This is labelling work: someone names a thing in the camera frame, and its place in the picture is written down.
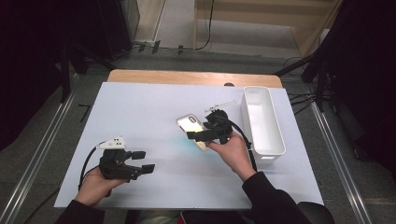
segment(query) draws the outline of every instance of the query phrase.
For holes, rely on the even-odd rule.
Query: person's left hand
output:
[[[88,206],[96,206],[109,191],[125,182],[126,180],[105,179],[99,167],[96,167],[87,173],[75,200]]]

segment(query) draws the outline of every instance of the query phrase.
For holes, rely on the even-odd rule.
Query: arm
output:
[[[211,142],[207,146],[218,152],[244,182],[243,189],[252,203],[255,223],[310,223],[288,193],[275,189],[263,172],[253,170],[239,134],[231,133],[224,145]]]
[[[115,187],[125,180],[105,179],[99,168],[87,173],[84,183],[76,196],[56,223],[103,223],[105,211],[94,208]]]

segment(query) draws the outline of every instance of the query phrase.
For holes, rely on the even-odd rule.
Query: floor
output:
[[[114,62],[118,67],[271,74],[300,57],[289,27],[218,21],[212,23],[210,42],[205,49],[200,52],[185,51],[178,55],[173,49],[179,45],[183,48],[192,47],[193,1],[140,0],[138,4],[141,26],[136,40],[149,45],[161,41],[162,49],[155,54],[149,52],[149,49],[130,52]],[[208,37],[208,21],[200,23],[203,29],[199,32],[198,46],[204,45]],[[0,211],[6,210],[7,202],[12,196],[21,196],[18,200],[14,199],[19,205],[11,209],[19,212],[10,217],[4,213],[0,223],[12,223],[7,218],[22,223],[62,182],[88,118],[85,116],[86,105],[94,103],[101,83],[108,77],[108,71],[100,64],[88,62],[90,70],[87,75],[75,75],[72,78],[75,90],[72,92],[73,98],[67,104],[60,105],[62,90],[57,90],[17,141],[0,152]],[[288,93],[307,93],[315,88],[315,83],[306,85],[300,80],[303,71],[300,68],[281,78]],[[305,104],[299,104],[293,109],[297,112],[304,106]],[[357,160],[353,145],[347,138],[340,119],[332,112],[332,106],[326,104],[324,108],[325,112],[319,114],[323,117],[318,117],[315,105],[308,105],[295,118],[323,201],[336,223],[396,223],[396,185],[389,172],[374,161]],[[61,117],[63,122],[53,123],[54,117]],[[336,165],[337,160],[331,149],[334,144],[332,141],[329,143],[329,136],[326,136],[328,133],[323,132],[323,127],[319,125],[319,121],[323,120],[330,127],[330,140],[334,140],[335,147],[345,162],[347,174],[352,177],[352,187],[357,188],[364,201],[362,209],[367,209],[368,217],[364,217],[365,214],[359,215],[352,209],[354,205],[348,198],[346,187],[351,185],[343,181],[344,173]],[[52,133],[48,133],[48,127],[53,127]],[[37,154],[40,154],[43,161],[34,167],[29,162],[32,158],[37,158]],[[33,181],[17,191],[17,185],[26,178],[26,174],[32,175]],[[43,206],[33,223],[52,223],[56,220],[62,210],[52,207],[54,200],[52,198]],[[105,223],[123,223],[125,216],[126,213],[122,210],[106,210]]]

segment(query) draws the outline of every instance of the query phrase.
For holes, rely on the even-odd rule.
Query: white tabletop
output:
[[[321,203],[317,181],[284,89],[270,89],[284,138],[286,153],[273,164],[260,164],[271,183],[290,194],[295,202]],[[208,150],[203,152],[187,139],[176,119],[194,114],[206,121],[206,108],[236,100],[223,108],[243,129],[240,103],[243,89],[236,87],[103,83],[75,155],[70,163],[55,207],[66,207],[78,193],[82,165],[97,144],[122,135],[127,150],[144,150],[146,158],[127,161],[140,166],[155,164],[153,174],[113,189],[102,207],[128,209],[249,209],[242,181]],[[98,165],[96,150],[87,170]]]

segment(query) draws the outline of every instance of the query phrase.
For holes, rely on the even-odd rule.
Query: white plastic bin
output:
[[[245,87],[241,103],[245,135],[252,142],[257,163],[271,163],[286,151],[276,119],[271,92],[265,87]]]

